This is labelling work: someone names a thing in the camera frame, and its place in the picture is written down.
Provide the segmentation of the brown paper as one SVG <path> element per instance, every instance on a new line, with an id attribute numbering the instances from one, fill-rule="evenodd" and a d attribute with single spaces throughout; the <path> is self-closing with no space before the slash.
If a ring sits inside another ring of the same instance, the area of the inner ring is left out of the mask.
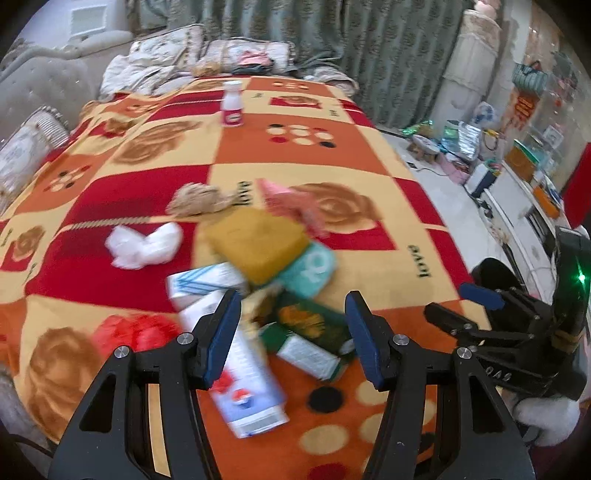
<path id="1" fill-rule="evenodd" d="M 217 186 L 187 183 L 173 194 L 165 212 L 174 217 L 211 214 L 231 207 L 236 200 L 236 190 L 223 192 Z"/>

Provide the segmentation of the blue striped white box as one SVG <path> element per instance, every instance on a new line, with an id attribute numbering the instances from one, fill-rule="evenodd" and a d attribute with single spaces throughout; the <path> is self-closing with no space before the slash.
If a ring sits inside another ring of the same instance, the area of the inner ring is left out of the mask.
<path id="1" fill-rule="evenodd" d="M 249 281 L 228 262 L 211 264 L 169 275 L 166 278 L 168 299 L 181 311 L 217 290 L 235 289 L 249 294 Z"/>

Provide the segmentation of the white blue medicine box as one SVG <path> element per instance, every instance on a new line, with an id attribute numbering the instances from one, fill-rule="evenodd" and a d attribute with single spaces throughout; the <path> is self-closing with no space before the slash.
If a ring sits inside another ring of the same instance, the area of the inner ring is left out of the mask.
<path id="1" fill-rule="evenodd" d="M 228 428 L 239 439 L 287 424 L 286 396 L 270 371 L 266 347 L 257 337 L 249 340 L 239 322 L 228 357 L 209 390 Z"/>

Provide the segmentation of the red plastic bag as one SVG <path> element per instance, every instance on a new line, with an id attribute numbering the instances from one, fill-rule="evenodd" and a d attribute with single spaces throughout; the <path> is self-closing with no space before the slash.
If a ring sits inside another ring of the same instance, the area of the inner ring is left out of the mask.
<path id="1" fill-rule="evenodd" d="M 181 332 L 179 324 L 165 315 L 110 315 L 98 325 L 91 339 L 101 356 L 106 358 L 123 345 L 134 352 L 160 348 Z"/>

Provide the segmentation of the white crumpled quilt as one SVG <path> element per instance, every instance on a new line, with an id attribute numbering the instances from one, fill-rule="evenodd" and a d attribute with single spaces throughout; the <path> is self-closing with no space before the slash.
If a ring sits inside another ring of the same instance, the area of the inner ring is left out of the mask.
<path id="1" fill-rule="evenodd" d="M 151 95 L 169 80 L 190 77 L 173 59 L 143 54 L 117 55 L 106 67 L 99 87 L 100 101 L 113 100 L 116 93 Z"/>

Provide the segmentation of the teal tissue pack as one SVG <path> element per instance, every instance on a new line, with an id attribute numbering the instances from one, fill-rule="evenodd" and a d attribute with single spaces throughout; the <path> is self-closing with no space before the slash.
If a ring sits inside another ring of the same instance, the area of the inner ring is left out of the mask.
<path id="1" fill-rule="evenodd" d="M 314 299 L 331 280 L 336 265 L 334 251 L 312 241 L 301 256 L 276 275 L 276 281 L 292 294 Z"/>

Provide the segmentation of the dark green snack wrapper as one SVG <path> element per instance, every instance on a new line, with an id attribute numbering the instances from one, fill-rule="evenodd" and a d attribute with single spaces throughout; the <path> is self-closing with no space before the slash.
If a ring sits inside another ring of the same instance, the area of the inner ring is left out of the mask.
<path id="1" fill-rule="evenodd" d="M 355 352 L 345 315 L 310 299 L 281 292 L 273 307 L 273 319 L 329 353 L 346 357 Z"/>

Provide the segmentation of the white pink pill bottle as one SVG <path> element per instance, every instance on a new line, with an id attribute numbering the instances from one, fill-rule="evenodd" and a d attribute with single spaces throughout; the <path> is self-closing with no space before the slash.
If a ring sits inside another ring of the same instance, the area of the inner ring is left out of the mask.
<path id="1" fill-rule="evenodd" d="M 243 124 L 242 82 L 239 80 L 225 81 L 221 100 L 221 121 L 226 127 Z"/>

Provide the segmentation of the white bolster pillow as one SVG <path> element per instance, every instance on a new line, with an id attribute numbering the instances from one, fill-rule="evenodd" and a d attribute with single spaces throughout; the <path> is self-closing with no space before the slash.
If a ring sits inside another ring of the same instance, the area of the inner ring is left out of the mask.
<path id="1" fill-rule="evenodd" d="M 31 182 L 42 161 L 70 136 L 65 118 L 53 107 L 34 111 L 1 148 L 0 210 L 4 213 Z"/>

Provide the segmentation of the green patterned curtain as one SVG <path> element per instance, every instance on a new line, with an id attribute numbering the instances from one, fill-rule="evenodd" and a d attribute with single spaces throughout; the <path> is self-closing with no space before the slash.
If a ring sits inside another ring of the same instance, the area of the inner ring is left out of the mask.
<path id="1" fill-rule="evenodd" d="M 301 74 L 337 67 L 359 85 L 377 126 L 427 119 L 456 44 L 466 1 L 128 1 L 134 34 L 197 23 L 209 39 L 294 45 Z"/>

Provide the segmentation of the pink folded clothes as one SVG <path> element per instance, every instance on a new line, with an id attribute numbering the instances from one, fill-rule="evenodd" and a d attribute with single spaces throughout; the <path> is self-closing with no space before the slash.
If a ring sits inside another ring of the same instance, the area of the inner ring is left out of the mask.
<path id="1" fill-rule="evenodd" d="M 232 67 L 232 75 L 266 76 L 273 73 L 274 61 L 266 52 L 245 51 Z"/>

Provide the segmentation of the green white carton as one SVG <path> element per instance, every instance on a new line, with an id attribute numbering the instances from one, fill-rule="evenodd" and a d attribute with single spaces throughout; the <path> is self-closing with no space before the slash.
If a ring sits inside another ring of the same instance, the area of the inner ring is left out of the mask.
<path id="1" fill-rule="evenodd" d="M 273 322 L 263 327 L 259 339 L 270 353 L 318 381 L 332 382 L 346 370 L 346 362 L 310 340 Z"/>

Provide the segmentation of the silver foil bag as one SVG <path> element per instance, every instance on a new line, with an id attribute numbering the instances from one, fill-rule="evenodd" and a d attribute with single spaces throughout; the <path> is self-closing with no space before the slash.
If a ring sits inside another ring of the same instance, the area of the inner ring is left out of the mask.
<path id="1" fill-rule="evenodd" d="M 478 158 L 483 131 L 464 121 L 448 120 L 445 123 L 441 145 L 465 162 Z"/>

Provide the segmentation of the white tissue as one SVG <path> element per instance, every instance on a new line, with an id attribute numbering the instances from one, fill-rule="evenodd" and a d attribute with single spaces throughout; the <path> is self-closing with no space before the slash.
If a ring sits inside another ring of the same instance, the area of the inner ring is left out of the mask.
<path id="1" fill-rule="evenodd" d="M 174 222 L 156 228 L 149 235 L 142 235 L 126 226 L 116 226 L 105 240 L 105 247 L 112 255 L 112 265 L 124 270 L 139 270 L 148 265 L 170 262 L 183 239 L 183 231 Z"/>

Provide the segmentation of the yellow green sponge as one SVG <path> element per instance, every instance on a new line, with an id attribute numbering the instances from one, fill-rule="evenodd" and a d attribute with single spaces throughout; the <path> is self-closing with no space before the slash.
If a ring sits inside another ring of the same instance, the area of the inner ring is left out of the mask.
<path id="1" fill-rule="evenodd" d="M 252 207 L 235 208 L 204 236 L 216 254 L 256 285 L 273 280 L 311 244 L 301 224 Z"/>

